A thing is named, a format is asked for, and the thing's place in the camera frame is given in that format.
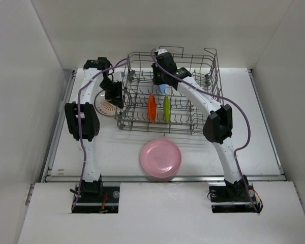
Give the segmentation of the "white plate brown floral pattern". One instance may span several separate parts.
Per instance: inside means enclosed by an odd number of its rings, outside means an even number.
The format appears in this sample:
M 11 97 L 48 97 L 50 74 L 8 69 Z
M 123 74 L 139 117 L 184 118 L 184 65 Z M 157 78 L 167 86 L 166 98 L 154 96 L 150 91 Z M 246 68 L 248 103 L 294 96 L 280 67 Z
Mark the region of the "white plate brown floral pattern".
M 125 112 L 125 110 L 129 107 L 130 98 L 129 95 L 124 93 L 123 94 L 123 102 L 124 102 L 124 108 L 120 109 L 116 105 L 113 105 L 109 103 L 105 99 L 105 92 L 101 90 L 97 93 L 94 99 L 94 108 L 97 113 L 100 115 L 106 116 L 106 117 L 114 117 L 116 114 L 119 114 L 120 112 Z

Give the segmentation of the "small orange plate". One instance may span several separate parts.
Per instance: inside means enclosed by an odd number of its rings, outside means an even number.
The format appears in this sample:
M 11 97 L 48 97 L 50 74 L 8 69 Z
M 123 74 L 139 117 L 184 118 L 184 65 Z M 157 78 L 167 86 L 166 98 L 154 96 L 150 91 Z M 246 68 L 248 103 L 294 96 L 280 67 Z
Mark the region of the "small orange plate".
M 148 113 L 149 121 L 154 123 L 156 121 L 156 114 L 157 114 L 157 104 L 155 101 L 154 94 L 150 94 L 148 97 L 147 113 Z

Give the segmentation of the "small green plate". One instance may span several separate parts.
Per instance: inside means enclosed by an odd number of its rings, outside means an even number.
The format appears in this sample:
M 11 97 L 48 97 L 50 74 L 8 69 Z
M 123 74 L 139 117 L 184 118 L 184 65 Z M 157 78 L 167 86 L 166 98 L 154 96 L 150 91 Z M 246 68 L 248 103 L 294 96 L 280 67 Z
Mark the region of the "small green plate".
M 169 97 L 167 94 L 164 96 L 163 101 L 163 112 L 164 112 L 164 119 L 167 123 L 170 122 L 170 104 L 169 104 Z

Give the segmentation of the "pink plate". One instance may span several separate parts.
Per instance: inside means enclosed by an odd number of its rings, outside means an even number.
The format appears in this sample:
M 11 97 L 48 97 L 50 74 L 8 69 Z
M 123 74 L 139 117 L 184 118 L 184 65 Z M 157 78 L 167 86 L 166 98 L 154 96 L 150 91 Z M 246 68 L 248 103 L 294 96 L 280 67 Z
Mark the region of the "pink plate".
M 181 166 L 178 146 L 165 138 L 148 142 L 140 152 L 140 164 L 144 171 L 156 178 L 169 178 L 177 174 Z

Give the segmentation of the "blue plate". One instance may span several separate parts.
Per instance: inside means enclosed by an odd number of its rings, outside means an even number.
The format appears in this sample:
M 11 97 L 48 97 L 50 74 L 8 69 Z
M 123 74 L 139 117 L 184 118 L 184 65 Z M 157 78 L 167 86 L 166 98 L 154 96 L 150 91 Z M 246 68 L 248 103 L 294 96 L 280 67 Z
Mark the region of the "blue plate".
M 166 93 L 166 84 L 157 85 L 158 92 L 162 95 Z

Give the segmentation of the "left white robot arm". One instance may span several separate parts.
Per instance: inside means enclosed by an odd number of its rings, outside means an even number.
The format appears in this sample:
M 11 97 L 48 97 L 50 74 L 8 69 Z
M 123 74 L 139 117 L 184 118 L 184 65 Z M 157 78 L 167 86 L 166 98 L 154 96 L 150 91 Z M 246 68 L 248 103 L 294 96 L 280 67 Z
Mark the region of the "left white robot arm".
M 83 152 L 83 165 L 78 189 L 75 194 L 80 197 L 84 192 L 91 201 L 102 199 L 104 190 L 100 186 L 101 169 L 96 162 L 95 140 L 100 131 L 100 121 L 94 107 L 98 92 L 105 92 L 105 100 L 112 106 L 123 109 L 123 85 L 110 78 L 116 68 L 126 65 L 126 58 L 112 65 L 106 57 L 86 61 L 83 71 L 84 79 L 73 102 L 65 104 L 65 115 L 69 133 L 79 143 Z

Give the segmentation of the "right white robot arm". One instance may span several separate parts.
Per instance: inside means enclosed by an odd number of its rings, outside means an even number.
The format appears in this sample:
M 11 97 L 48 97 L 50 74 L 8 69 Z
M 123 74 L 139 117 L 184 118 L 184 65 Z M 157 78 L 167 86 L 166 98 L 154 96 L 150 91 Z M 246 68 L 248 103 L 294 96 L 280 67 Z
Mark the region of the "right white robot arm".
M 203 135 L 215 148 L 224 172 L 225 201 L 250 201 L 248 180 L 239 166 L 236 150 L 232 143 L 232 107 L 217 101 L 213 95 L 197 83 L 194 76 L 186 68 L 178 68 L 173 56 L 165 49 L 151 51 L 154 61 L 154 78 L 158 84 L 167 84 L 185 96 L 203 114 L 206 119 Z

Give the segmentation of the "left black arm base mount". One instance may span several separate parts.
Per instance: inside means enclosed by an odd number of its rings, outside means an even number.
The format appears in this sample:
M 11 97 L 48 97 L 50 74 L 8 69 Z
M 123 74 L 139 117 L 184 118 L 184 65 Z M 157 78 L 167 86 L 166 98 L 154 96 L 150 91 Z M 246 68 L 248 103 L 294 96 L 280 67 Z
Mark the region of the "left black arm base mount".
M 119 209 L 120 187 L 102 187 L 98 194 L 85 193 L 79 196 L 76 202 L 78 187 L 70 189 L 74 194 L 71 211 L 73 214 L 116 214 Z

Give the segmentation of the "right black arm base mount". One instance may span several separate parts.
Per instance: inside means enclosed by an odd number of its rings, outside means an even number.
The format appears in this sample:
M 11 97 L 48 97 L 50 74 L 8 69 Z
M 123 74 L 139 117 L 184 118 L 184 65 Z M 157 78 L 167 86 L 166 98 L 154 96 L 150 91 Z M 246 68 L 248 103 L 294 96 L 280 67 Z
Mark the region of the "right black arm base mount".
M 255 191 L 253 184 L 248 185 L 248 191 L 243 186 L 237 195 L 231 195 L 228 187 L 221 182 L 208 185 L 208 199 L 211 202 L 213 214 L 222 213 L 261 213 L 263 202 Z

